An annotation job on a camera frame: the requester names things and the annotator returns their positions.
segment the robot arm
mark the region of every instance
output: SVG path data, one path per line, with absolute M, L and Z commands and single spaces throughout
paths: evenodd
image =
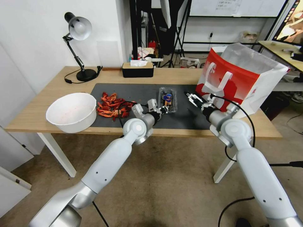
M 130 119 L 124 124 L 124 137 L 107 146 L 79 183 L 56 193 L 31 220 L 30 227 L 80 226 L 81 216 L 76 209 L 91 204 L 126 161 L 132 151 L 132 144 L 144 142 L 151 135 L 155 122 L 167 113 L 167 107 L 157 108 L 155 99 L 148 103 L 150 111 L 147 114 L 135 112 L 137 109 L 143 111 L 140 104 L 132 107 L 138 118 Z
M 229 104 L 227 112 L 221 112 L 213 105 L 194 94 L 186 94 L 191 103 L 201 108 L 202 113 L 211 123 L 211 131 L 228 147 L 237 148 L 237 162 L 250 189 L 268 219 L 270 226 L 302 227 L 290 200 L 269 166 L 263 154 L 251 147 L 251 129 L 240 119 L 232 119 L 238 108 Z

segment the bag handle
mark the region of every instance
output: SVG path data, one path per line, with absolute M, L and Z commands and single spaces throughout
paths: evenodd
M 208 87 L 209 89 L 213 90 L 213 92 L 218 92 L 218 91 L 221 91 L 221 90 L 224 89 L 224 87 L 225 87 L 226 84 L 227 84 L 227 81 L 228 81 L 229 79 L 231 79 L 231 77 L 233 76 L 233 74 L 232 74 L 231 72 L 226 71 L 226 73 L 224 74 L 224 76 L 223 76 L 223 78 L 222 78 L 222 80 L 221 80 L 219 86 L 218 86 L 218 87 L 215 87 L 214 85 L 212 85 L 212 84 L 210 84 L 210 83 L 208 82 L 208 76 L 209 76 L 211 70 L 213 70 L 213 68 L 215 68 L 215 67 L 216 67 L 216 64 L 215 64 L 214 62 L 212 62 L 212 63 L 209 65 L 209 67 L 208 67 L 208 69 L 207 69 L 207 71 L 206 71 L 206 75 L 205 75 L 205 86 Z

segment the black tissue box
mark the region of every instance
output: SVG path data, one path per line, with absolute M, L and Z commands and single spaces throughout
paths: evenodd
M 130 62 L 125 62 L 122 65 L 123 77 L 153 77 L 154 65 L 152 62 L 148 62 L 146 66 L 131 67 Z

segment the desk lamp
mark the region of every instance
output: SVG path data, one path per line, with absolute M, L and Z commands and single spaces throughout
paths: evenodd
M 71 12 L 67 12 L 64 15 L 65 20 L 68 22 L 68 30 L 69 33 L 63 36 L 64 41 L 75 57 L 76 62 L 79 64 L 81 71 L 77 73 L 77 79 L 79 81 L 90 81 L 95 79 L 98 75 L 96 71 L 92 69 L 84 69 L 84 64 L 81 59 L 75 54 L 73 49 L 71 48 L 69 42 L 73 39 L 75 40 L 84 40 L 91 34 L 92 24 L 88 19 L 84 17 L 76 17 Z

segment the computer screen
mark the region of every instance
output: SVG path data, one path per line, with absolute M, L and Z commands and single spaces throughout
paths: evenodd
M 295 1 L 273 39 L 303 46 L 303 0 Z

